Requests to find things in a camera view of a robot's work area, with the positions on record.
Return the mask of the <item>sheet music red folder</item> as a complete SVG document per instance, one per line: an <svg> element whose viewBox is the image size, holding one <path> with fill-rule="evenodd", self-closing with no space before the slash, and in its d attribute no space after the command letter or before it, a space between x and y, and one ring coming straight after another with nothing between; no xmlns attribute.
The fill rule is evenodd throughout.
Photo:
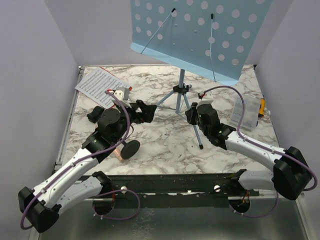
<svg viewBox="0 0 320 240"><path fill-rule="evenodd" d="M105 109L114 106L112 102L113 98L106 94L105 91L115 90L116 88L132 90L132 87L128 83L120 80L102 67L96 67L91 70L75 87L77 91Z"/></svg>

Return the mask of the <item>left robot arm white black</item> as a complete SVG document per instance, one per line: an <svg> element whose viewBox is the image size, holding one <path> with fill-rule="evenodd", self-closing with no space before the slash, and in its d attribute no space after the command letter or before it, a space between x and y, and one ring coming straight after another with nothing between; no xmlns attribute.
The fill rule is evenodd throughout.
<svg viewBox="0 0 320 240"><path fill-rule="evenodd" d="M97 106L88 114L88 119L97 126L63 167L39 185L33 188L25 186L18 192L21 229L28 229L24 225L28 220L31 227L43 233L68 208L86 198L97 195L104 198L110 194L110 181L101 171L82 183L76 182L124 143L132 124L151 123L157 109L155 104L147 105L142 100L129 104L115 101L114 104L116 107L109 109Z"/></svg>

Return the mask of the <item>light blue music stand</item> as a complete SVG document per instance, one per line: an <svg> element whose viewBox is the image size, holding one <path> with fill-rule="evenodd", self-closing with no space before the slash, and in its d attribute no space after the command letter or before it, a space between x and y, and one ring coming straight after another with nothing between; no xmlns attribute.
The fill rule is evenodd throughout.
<svg viewBox="0 0 320 240"><path fill-rule="evenodd" d="M235 85L269 0L132 0L131 49L223 85Z"/></svg>

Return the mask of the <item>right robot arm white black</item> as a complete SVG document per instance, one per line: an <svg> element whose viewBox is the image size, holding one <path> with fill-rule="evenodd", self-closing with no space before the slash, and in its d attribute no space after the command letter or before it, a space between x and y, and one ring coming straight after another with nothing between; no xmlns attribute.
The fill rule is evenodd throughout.
<svg viewBox="0 0 320 240"><path fill-rule="evenodd" d="M277 191L288 200L296 200L311 181L308 164L301 151L271 146L221 123L217 111L211 104L192 103L185 112L187 122L198 126L209 142L224 150L244 155L266 167L266 171L242 170L230 183L230 191L241 196L247 190Z"/></svg>

